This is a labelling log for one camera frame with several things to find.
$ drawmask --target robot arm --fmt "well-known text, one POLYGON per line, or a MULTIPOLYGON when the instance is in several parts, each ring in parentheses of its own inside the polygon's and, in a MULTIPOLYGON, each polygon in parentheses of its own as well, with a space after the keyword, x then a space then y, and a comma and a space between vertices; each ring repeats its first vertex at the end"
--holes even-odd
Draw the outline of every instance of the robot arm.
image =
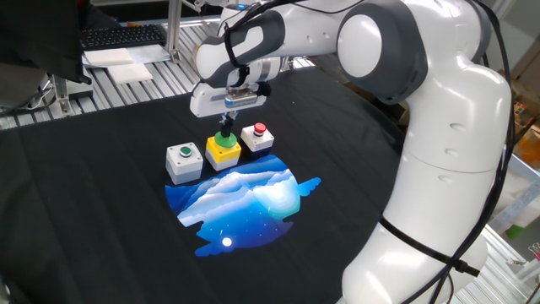
POLYGON ((202 7, 206 4, 212 5, 212 6, 220 6, 223 8, 235 7, 235 6, 240 6, 243 8, 247 5, 250 5, 256 2, 257 0, 242 0, 241 3, 240 3, 240 0, 196 0, 194 5, 195 5, 195 10, 198 12, 201 12, 202 7))
MULTIPOLYGON (((411 108, 383 217, 416 242, 452 257, 482 213, 510 116, 508 84, 473 63, 489 43, 486 16, 468 0, 355 3, 283 5, 235 29, 231 47, 238 64, 249 68, 245 79, 231 63, 225 38, 208 38, 196 55, 203 83, 193 92, 192 111, 205 117, 261 106, 268 93, 262 88, 277 76, 280 57, 337 52, 351 82, 385 103, 405 100, 411 108), (320 12, 349 6, 341 13, 320 12)), ((481 269, 486 256, 480 238, 464 258, 481 269)), ((342 302, 402 303, 444 267, 379 224, 345 269, 342 302)), ((456 290, 473 279, 455 272, 452 277, 456 290)), ((429 295, 415 303, 428 302, 429 295)), ((440 295, 438 302, 447 290, 440 295)))

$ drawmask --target computer keyboard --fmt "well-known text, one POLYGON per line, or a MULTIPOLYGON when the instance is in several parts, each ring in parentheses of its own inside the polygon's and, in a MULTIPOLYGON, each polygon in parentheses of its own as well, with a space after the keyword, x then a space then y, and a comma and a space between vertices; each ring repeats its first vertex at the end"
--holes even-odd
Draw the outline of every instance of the computer keyboard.
POLYGON ((165 44, 166 32, 161 25, 143 25, 122 29, 83 30, 83 51, 109 50, 132 46, 165 44))

